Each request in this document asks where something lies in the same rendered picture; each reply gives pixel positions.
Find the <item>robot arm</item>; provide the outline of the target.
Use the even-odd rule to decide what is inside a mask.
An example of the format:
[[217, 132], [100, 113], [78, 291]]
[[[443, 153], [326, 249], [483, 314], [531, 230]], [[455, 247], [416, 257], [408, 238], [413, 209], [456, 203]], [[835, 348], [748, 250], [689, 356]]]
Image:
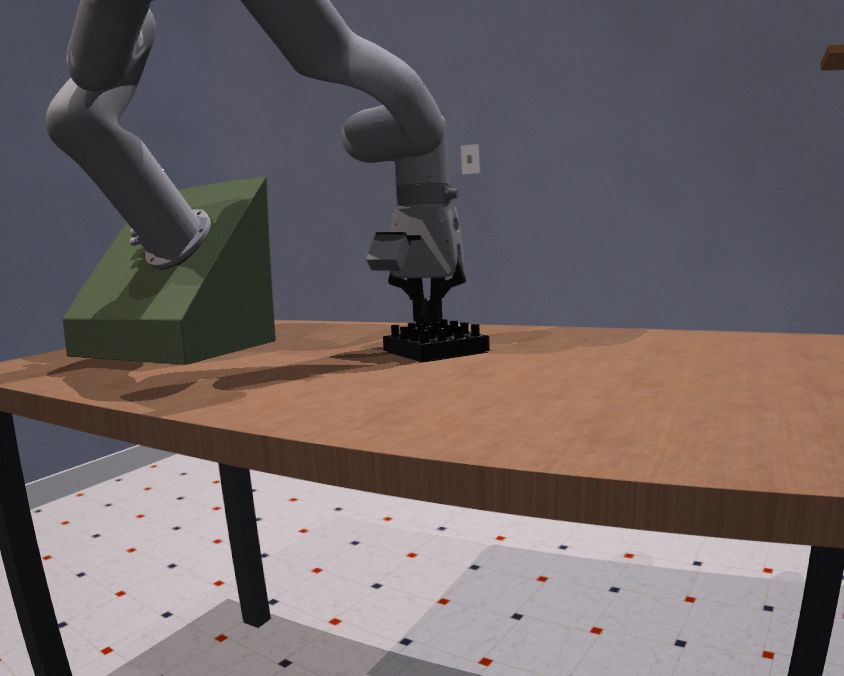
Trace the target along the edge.
[[[130, 244], [141, 244], [149, 265], [161, 269], [192, 254], [211, 221], [190, 208], [145, 144], [117, 123], [154, 43], [151, 1], [80, 1], [66, 56], [71, 78], [51, 101], [45, 124], [129, 224]], [[341, 138], [359, 161], [395, 162], [397, 206], [459, 197], [449, 185], [446, 121], [409, 65], [352, 32], [330, 0], [241, 2], [299, 74], [359, 89], [382, 104], [352, 115]], [[371, 270], [402, 271], [412, 240], [421, 235], [376, 232], [366, 257]]]

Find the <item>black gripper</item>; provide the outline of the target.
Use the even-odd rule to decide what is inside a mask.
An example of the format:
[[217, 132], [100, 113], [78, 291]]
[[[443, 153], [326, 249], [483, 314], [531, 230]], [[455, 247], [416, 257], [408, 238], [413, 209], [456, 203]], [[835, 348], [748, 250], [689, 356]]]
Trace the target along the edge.
[[[452, 287], [466, 282], [456, 207], [450, 207], [450, 204], [397, 206], [397, 210], [393, 210], [390, 232], [421, 235], [421, 240], [410, 241], [402, 271], [390, 271], [388, 283], [402, 288], [413, 300], [416, 328], [424, 321], [428, 321], [428, 327], [434, 326], [442, 321], [442, 298]], [[453, 277], [445, 281], [449, 276]], [[431, 278], [428, 301], [424, 298], [422, 278]]]

